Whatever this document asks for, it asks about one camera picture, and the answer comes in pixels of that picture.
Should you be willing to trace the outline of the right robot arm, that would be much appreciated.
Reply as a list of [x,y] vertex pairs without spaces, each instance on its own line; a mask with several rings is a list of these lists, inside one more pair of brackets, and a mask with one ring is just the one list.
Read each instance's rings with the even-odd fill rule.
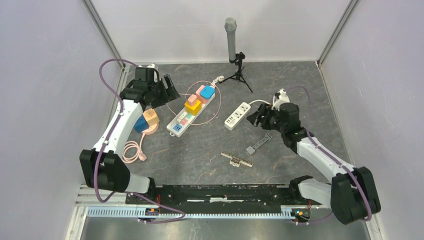
[[345,162],[324,147],[302,126],[298,105],[286,102],[276,110],[263,103],[247,120],[255,127],[279,132],[286,147],[311,163],[330,182],[322,183],[308,175],[293,179],[288,191],[293,203],[302,204],[307,199],[318,202],[330,208],[344,225],[370,221],[381,211],[372,172]]

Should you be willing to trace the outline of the small pink plug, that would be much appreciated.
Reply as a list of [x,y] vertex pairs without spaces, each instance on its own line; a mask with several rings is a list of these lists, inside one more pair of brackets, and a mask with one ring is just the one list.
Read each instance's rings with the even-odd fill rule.
[[190,106],[193,106],[197,103],[198,97],[196,94],[192,94],[188,97],[187,102]]

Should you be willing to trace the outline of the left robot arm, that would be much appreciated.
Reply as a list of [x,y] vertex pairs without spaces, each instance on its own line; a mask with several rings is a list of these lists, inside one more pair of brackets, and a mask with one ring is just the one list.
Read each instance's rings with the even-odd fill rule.
[[124,193],[135,192],[145,204],[153,203],[157,190],[151,178],[131,173],[122,161],[126,141],[146,107],[161,107],[177,98],[171,77],[158,81],[142,79],[137,74],[119,94],[117,109],[99,141],[80,153],[79,161],[85,182],[90,188]]

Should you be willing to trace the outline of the yellow cube socket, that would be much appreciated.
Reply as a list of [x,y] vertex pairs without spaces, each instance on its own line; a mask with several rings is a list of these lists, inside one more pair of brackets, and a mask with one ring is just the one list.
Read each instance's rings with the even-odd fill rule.
[[202,109],[202,103],[200,100],[195,100],[194,102],[186,101],[184,104],[184,109],[187,113],[196,116]]

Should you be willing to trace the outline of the long white power strip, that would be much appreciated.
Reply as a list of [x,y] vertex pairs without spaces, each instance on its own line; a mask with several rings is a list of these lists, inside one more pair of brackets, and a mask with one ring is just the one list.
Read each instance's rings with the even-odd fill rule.
[[213,90],[212,95],[206,100],[205,104],[199,101],[200,109],[197,114],[192,114],[191,112],[187,111],[187,108],[184,106],[184,108],[179,113],[177,113],[176,116],[166,126],[169,134],[172,137],[181,137],[190,126],[194,125],[194,121],[201,115],[201,113],[206,109],[215,96],[216,94]]

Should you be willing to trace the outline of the small white power strip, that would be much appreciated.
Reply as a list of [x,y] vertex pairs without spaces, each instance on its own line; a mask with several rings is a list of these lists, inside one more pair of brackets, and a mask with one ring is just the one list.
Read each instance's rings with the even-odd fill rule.
[[243,120],[244,117],[247,116],[251,109],[251,105],[242,102],[234,111],[233,113],[224,121],[224,126],[232,131],[240,122]]

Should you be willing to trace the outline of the blue plug adapter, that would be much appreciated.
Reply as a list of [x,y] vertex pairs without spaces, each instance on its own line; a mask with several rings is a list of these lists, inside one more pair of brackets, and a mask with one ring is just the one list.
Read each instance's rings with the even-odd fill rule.
[[210,85],[205,85],[199,92],[199,95],[205,100],[209,100],[214,94],[215,88]]

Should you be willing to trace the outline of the pink cube socket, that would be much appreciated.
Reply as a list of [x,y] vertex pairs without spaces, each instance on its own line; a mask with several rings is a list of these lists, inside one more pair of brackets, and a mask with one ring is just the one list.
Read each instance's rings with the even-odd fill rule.
[[202,99],[203,97],[201,96],[201,92],[204,89],[205,85],[201,85],[195,92],[195,95],[198,99]]

